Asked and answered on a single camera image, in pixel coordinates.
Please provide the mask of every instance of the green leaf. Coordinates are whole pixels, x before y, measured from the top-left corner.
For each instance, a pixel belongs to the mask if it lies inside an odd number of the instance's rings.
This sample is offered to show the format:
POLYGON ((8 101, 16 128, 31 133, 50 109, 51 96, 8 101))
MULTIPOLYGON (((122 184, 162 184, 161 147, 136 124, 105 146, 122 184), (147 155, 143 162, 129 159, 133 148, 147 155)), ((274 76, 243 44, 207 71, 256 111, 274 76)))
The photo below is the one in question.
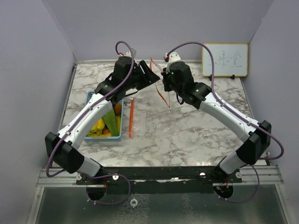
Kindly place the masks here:
POLYGON ((114 113, 113 108, 111 111, 106 113, 102 118, 103 118, 104 123, 107 125, 109 131, 111 132, 112 136, 119 136, 119 133, 117 131, 115 113, 114 113))

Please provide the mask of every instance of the black bracket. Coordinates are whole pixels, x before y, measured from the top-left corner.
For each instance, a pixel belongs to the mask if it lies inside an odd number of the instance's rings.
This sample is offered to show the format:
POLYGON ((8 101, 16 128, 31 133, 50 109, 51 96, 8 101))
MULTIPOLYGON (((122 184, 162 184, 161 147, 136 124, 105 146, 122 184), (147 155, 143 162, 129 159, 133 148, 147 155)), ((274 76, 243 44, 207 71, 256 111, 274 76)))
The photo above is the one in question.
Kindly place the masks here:
MULTIPOLYGON (((240 183, 241 178, 236 177, 236 170, 223 180, 216 175, 213 166, 193 167, 102 167, 97 176, 107 174, 122 174, 126 176, 131 185, 132 193, 139 194, 169 194, 169 193, 208 193, 212 194, 213 183, 240 183)), ((102 185, 107 182, 107 194, 126 194, 128 183, 122 177, 116 180, 107 177, 106 180, 91 179, 82 175, 77 185, 102 185)))
MULTIPOLYGON (((235 79, 235 75, 232 75, 230 78, 235 79)), ((209 79, 210 79, 210 81, 212 80, 212 75, 209 76, 209 79)))

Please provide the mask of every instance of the blue basket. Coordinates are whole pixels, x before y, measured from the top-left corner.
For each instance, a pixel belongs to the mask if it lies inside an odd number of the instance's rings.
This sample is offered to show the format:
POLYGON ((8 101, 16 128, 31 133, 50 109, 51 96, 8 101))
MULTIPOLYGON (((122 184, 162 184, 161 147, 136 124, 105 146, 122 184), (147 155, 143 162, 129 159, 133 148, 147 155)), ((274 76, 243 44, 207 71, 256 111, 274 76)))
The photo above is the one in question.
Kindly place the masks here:
MULTIPOLYGON (((91 90, 87 93, 86 102, 85 105, 89 102, 92 95, 94 94, 94 90, 91 90)), ((123 118, 123 99, 120 101, 121 104, 121 128, 122 128, 122 118, 123 118)), ((121 140, 121 131, 119 136, 113 136, 113 137, 88 137, 86 136, 84 138, 85 141, 120 141, 121 140)))

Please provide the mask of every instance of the light purple wall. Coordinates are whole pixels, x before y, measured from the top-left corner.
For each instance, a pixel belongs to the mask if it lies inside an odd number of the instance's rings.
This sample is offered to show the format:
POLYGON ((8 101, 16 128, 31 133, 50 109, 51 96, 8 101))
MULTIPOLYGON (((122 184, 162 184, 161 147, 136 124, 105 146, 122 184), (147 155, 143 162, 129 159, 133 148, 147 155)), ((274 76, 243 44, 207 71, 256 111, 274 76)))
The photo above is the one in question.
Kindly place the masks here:
MULTIPOLYGON (((115 59, 114 45, 119 40, 135 48, 139 59, 162 59, 166 51, 186 41, 249 43, 273 2, 43 1, 63 27, 78 60, 115 59)), ((199 47, 185 46, 179 52, 184 59, 201 59, 199 47)))
MULTIPOLYGON (((275 0, 249 45, 245 89, 258 120, 272 124, 285 147, 276 161, 299 220, 299 1, 275 0)), ((272 155, 279 154, 272 141, 272 155)))
POLYGON ((73 62, 40 0, 0 1, 0 223, 26 222, 73 62))

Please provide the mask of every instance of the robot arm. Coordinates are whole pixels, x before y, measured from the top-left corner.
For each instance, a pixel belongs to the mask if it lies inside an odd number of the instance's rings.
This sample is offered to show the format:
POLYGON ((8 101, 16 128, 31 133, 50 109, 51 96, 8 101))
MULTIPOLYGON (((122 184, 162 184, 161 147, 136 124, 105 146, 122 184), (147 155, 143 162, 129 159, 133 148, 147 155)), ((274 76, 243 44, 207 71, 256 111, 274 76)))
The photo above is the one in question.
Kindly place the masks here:
POLYGON ((132 63, 130 54, 119 57, 114 66, 114 71, 103 82, 99 83, 95 93, 87 105, 66 127, 61 129, 57 134, 48 133, 45 137, 47 154, 50 157, 58 142, 59 144, 53 155, 53 161, 69 173, 79 172, 89 176, 95 176, 101 165, 92 159, 83 156, 77 151, 84 137, 94 124, 108 111, 112 109, 121 99, 126 96, 126 91, 130 89, 141 90, 160 78, 153 73, 144 61, 134 64, 134 69, 124 85, 115 91, 105 100, 91 108, 91 106, 107 95, 111 90, 118 86, 126 77, 132 63))
POLYGON ((248 118, 217 95, 222 104, 218 102, 209 86, 204 83, 194 82, 190 67, 181 61, 177 52, 172 52, 167 58, 169 59, 167 68, 163 69, 161 73, 164 90, 175 91, 177 99, 178 96, 182 98, 180 104, 185 102, 196 109, 209 113, 232 130, 243 142, 242 146, 217 165, 215 168, 216 173, 222 179, 225 179, 228 174, 233 173, 240 167, 247 164, 254 165, 270 145, 270 137, 249 125, 249 123, 246 124, 237 118, 224 108, 223 104, 249 120, 250 123, 260 126, 269 133, 271 133, 271 124, 267 121, 260 123, 257 120, 248 118))

